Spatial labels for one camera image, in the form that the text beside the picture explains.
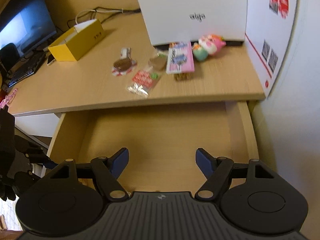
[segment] yellow box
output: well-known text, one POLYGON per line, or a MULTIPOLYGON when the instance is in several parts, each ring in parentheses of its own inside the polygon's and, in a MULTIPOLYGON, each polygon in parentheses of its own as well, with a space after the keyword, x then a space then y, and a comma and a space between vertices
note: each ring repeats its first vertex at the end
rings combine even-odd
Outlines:
POLYGON ((77 61, 106 36, 99 20, 73 26, 49 47, 57 61, 77 61))

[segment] red candy wrapper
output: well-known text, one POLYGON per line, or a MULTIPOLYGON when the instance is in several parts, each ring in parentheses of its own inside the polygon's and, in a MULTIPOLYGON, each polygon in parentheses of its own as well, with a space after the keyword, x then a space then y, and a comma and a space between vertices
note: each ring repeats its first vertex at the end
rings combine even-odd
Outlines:
POLYGON ((152 89, 159 81, 161 74, 154 71, 153 67, 145 70, 139 70, 132 78, 132 84, 128 87, 131 93, 148 97, 150 89, 152 89))

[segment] red line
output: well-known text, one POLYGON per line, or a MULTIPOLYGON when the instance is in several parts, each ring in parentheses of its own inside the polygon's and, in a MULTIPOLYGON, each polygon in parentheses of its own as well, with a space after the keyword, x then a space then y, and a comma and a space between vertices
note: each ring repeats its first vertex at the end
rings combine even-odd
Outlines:
POLYGON ((255 52, 257 53, 259 59, 261 60, 262 64, 264 65, 264 67, 266 68, 270 78, 272 78, 270 72, 269 72, 269 69, 267 67, 267 65, 264 63, 263 59, 261 58, 260 54, 258 53, 257 49, 255 48, 255 46, 252 44, 252 42, 250 41, 249 37, 247 36, 247 34, 245 34, 245 36, 247 37, 248 41, 250 42, 251 46, 253 47, 253 49, 255 50, 255 52))

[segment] black keyboard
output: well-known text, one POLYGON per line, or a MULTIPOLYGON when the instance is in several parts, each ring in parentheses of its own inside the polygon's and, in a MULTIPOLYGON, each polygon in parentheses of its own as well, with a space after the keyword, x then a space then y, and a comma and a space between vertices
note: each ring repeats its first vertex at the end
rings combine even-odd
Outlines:
POLYGON ((46 58, 45 52, 37 52, 23 66, 18 68, 8 83, 9 87, 17 84, 25 78, 32 76, 42 66, 46 58))

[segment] computer monitor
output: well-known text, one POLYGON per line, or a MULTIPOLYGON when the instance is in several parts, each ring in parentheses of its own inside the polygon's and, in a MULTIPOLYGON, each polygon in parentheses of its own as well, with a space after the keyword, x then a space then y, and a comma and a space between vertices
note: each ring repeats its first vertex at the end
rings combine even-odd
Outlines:
POLYGON ((55 33, 44 0, 10 0, 0 13, 0 54, 17 62, 55 33))

